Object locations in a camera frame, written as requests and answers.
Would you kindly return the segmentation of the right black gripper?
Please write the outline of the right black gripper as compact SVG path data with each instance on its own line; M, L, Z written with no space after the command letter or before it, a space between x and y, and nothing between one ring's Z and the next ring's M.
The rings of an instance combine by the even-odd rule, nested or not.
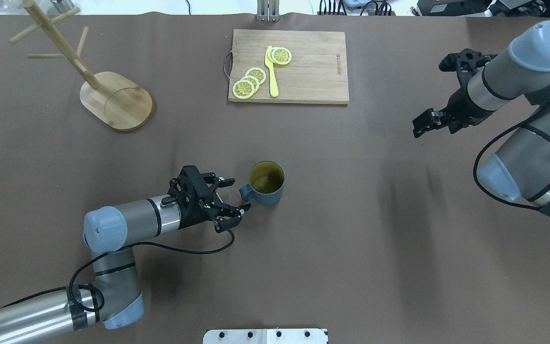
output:
M431 130L439 130L448 127L451 134L468 126L478 126L483 120L493 114L492 110L486 110L474 104L468 91L464 87L458 88L450 97L442 111L426 109L413 121L412 132L415 139Z

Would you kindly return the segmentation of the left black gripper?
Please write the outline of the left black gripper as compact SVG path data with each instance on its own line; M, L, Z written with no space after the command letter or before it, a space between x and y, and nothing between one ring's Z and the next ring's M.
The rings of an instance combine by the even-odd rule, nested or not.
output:
M216 190L230 187L235 181L235 178L224 179L213 172L201 173L195 165L183 166L179 176L171 179L168 191L179 209L179 229L212 221L216 233L222 233L239 225L251 204L214 203Z

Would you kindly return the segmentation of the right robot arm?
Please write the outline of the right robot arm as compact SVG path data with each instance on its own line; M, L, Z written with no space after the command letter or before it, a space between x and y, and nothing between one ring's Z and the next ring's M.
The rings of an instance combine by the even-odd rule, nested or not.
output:
M450 53L439 70L456 73L460 87L443 109L426 109L413 120L413 135L478 126L524 96L535 112L480 150L472 178L496 201L550 217L550 20L532 25L498 54Z

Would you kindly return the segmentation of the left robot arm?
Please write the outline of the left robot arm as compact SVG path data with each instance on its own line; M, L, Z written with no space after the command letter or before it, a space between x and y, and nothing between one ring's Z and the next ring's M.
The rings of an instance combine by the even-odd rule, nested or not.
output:
M234 178L202 173L188 165L170 180L166 194L87 213L83 240L91 260L67 285L0 308L0 344L36 343L97 323L111 330L137 322L144 314L144 301L133 249L153 246L193 255L218 253L219 249L170 247L154 239L210 222L217 233L229 233L234 240L232 228L251 208L250 204L227 204L218 195L218 189L234 183Z

